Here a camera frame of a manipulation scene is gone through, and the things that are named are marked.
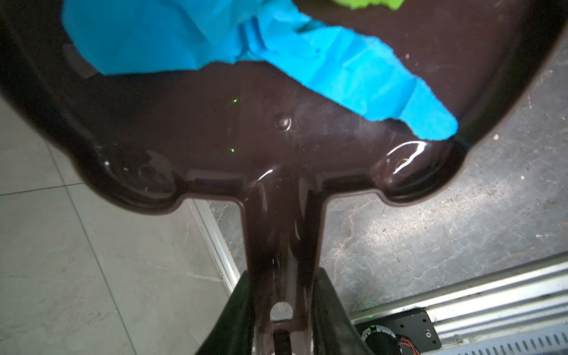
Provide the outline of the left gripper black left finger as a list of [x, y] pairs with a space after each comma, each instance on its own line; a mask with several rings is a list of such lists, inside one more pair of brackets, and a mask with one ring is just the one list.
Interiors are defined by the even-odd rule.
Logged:
[[242, 273], [213, 330], [196, 355], [250, 355], [254, 339], [254, 306], [249, 272]]

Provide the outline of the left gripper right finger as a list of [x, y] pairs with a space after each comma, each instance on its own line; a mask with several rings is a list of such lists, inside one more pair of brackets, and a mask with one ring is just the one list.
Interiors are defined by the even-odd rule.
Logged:
[[312, 300], [314, 354], [372, 354], [351, 323], [324, 268]]

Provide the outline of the dark brown dustpan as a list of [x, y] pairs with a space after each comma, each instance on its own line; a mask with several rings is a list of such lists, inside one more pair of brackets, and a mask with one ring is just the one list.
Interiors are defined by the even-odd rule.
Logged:
[[314, 353], [312, 300], [328, 202], [375, 192], [392, 206], [453, 179], [567, 31], [565, 1], [413, 1], [397, 13], [302, 1], [312, 16], [409, 53], [459, 123], [447, 140], [368, 121], [270, 64], [94, 74], [62, 1], [1, 3], [1, 93], [114, 204], [146, 214], [187, 198], [243, 213], [252, 351]]

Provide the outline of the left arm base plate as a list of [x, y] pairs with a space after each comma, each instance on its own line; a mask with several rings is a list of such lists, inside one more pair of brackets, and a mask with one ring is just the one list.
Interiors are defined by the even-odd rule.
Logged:
[[424, 354], [442, 342], [426, 310], [411, 309], [385, 317], [370, 316], [355, 325], [372, 354]]

